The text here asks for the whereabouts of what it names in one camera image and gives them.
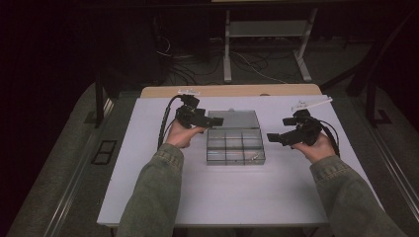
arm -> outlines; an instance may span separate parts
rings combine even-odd
[[[317,191],[336,236],[406,236],[379,206],[366,181],[335,155],[320,133],[313,146],[295,144],[313,165]]]
[[[142,168],[126,204],[118,236],[172,236],[178,211],[184,156],[191,138],[204,128],[174,121],[166,142]]]

cuff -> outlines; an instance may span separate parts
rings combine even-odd
[[[175,169],[182,172],[184,155],[178,147],[172,144],[164,143],[157,150],[155,157],[159,157],[167,161]]]
[[[315,183],[332,179],[350,169],[351,167],[345,164],[337,155],[323,158],[310,166]]]

person's right hand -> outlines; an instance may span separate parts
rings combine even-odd
[[[192,128],[184,128],[177,119],[172,122],[169,134],[167,135],[166,143],[172,144],[178,148],[188,148],[192,137],[203,132],[207,127],[195,126]]]
[[[333,150],[332,144],[330,143],[329,137],[321,132],[312,146],[308,146],[305,143],[297,143],[291,147],[301,151],[312,164],[323,158],[336,154]]]

transparent container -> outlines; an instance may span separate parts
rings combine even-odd
[[[224,118],[224,122],[208,130],[208,165],[265,164],[261,129],[254,111],[209,111],[209,117]]]

white tabletop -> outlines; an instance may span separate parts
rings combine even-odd
[[[283,118],[293,115],[298,101],[327,96],[200,97],[207,111],[254,110],[258,117],[266,162],[263,166],[207,166],[207,133],[184,149],[182,195],[177,226],[311,226],[328,222],[309,171],[310,163],[296,150],[268,141],[266,133],[284,133]],[[141,168],[157,148],[161,120],[170,98],[138,99],[98,217],[118,226]],[[176,100],[169,121],[182,105]],[[341,158],[370,185],[330,104],[309,109],[314,118],[339,133]]]

